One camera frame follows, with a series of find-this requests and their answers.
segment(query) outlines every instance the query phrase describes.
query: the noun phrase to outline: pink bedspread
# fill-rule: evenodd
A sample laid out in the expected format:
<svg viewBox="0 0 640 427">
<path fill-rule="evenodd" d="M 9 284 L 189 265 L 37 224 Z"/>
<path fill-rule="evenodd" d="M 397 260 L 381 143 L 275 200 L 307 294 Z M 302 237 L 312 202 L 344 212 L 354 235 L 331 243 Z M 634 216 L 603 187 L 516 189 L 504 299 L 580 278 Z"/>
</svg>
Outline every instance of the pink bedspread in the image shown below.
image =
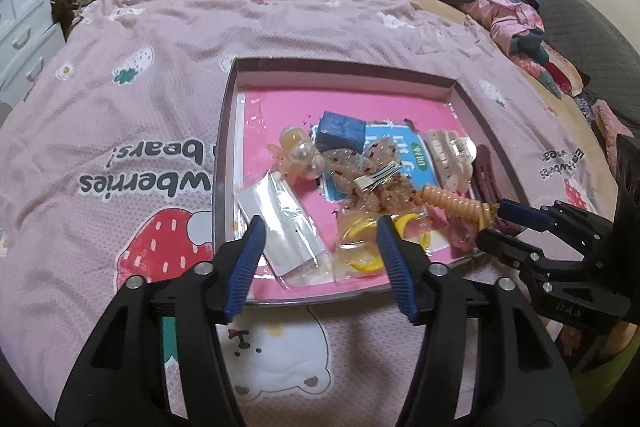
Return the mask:
<svg viewBox="0 0 640 427">
<path fill-rule="evenodd" d="M 175 277 L 211 256 L 198 227 L 210 225 L 213 146 L 235 56 L 456 78 L 533 205 L 587 206 L 593 194 L 558 117 L 471 20 L 449 23 L 388 0 L 98 0 L 0 129 L 0 229 L 9 244 L 0 347 L 50 414 L 128 270 Z M 493 282 L 496 273 L 486 264 L 475 277 Z M 250 426 L 393 425 L 422 339 L 389 295 L 250 309 L 231 327 L 250 331 L 252 348 L 239 349 L 222 328 Z M 168 368 L 180 410 L 170 359 Z"/>
</svg>

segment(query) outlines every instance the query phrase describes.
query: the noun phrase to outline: orange spiral cord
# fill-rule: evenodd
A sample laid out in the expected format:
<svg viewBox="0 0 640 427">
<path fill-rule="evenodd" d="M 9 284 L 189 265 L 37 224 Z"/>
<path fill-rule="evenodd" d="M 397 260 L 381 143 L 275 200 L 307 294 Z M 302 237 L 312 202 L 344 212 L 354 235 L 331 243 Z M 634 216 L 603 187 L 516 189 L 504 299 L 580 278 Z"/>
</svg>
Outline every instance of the orange spiral cord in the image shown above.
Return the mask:
<svg viewBox="0 0 640 427">
<path fill-rule="evenodd" d="M 422 188 L 422 199 L 432 206 L 441 208 L 449 216 L 478 223 L 478 230 L 485 229 L 493 222 L 497 210 L 488 203 L 463 198 L 455 192 L 433 185 L 425 185 Z"/>
</svg>

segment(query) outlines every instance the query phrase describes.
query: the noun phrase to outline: blue cube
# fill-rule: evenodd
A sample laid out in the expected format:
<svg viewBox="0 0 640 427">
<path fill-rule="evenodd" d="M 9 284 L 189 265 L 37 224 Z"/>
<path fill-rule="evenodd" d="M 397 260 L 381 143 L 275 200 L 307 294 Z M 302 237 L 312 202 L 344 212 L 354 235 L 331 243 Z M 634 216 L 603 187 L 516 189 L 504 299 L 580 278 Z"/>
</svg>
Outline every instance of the blue cube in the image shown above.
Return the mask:
<svg viewBox="0 0 640 427">
<path fill-rule="evenodd" d="M 320 152 L 346 148 L 362 153 L 366 132 L 365 121 L 325 111 L 318 124 L 316 147 Z"/>
</svg>

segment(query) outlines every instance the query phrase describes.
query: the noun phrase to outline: cabinet handle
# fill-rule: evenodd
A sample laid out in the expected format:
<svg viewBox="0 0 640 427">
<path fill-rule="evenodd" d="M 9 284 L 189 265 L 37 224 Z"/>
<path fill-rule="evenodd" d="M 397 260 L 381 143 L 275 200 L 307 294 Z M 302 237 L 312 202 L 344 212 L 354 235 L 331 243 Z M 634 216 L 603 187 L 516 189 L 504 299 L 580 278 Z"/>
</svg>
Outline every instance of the cabinet handle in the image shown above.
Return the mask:
<svg viewBox="0 0 640 427">
<path fill-rule="evenodd" d="M 14 48 L 17 50 L 21 50 L 24 47 L 24 45 L 27 42 L 29 42 L 30 37 L 31 37 L 31 26 L 27 28 L 27 31 L 25 31 L 19 39 L 15 39 Z"/>
<path fill-rule="evenodd" d="M 42 73 L 42 68 L 44 68 L 44 57 L 40 57 L 38 62 L 33 67 L 29 73 L 27 73 L 27 80 L 29 82 L 34 82 L 40 73 Z"/>
</svg>

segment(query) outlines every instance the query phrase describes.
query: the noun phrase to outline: screw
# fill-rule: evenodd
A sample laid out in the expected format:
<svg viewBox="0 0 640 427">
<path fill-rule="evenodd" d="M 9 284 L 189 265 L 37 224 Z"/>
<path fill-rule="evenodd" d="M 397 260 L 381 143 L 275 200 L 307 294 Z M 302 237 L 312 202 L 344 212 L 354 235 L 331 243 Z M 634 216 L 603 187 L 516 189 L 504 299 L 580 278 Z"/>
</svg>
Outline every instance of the screw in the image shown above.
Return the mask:
<svg viewBox="0 0 640 427">
<path fill-rule="evenodd" d="M 433 263 L 429 267 L 429 272 L 436 277 L 442 277 L 447 274 L 447 267 L 442 263 Z"/>
<path fill-rule="evenodd" d="M 516 283 L 514 283 L 508 277 L 501 277 L 500 279 L 498 279 L 498 286 L 500 286 L 500 288 L 502 288 L 506 292 L 510 292 L 511 290 L 516 289 Z"/>
<path fill-rule="evenodd" d="M 140 275 L 133 275 L 127 279 L 126 287 L 130 290 L 136 290 L 145 283 L 145 278 Z"/>
<path fill-rule="evenodd" d="M 213 265 L 204 261 L 202 263 L 196 264 L 196 266 L 193 267 L 193 271 L 198 275 L 209 275 L 211 272 L 213 272 Z"/>
</svg>

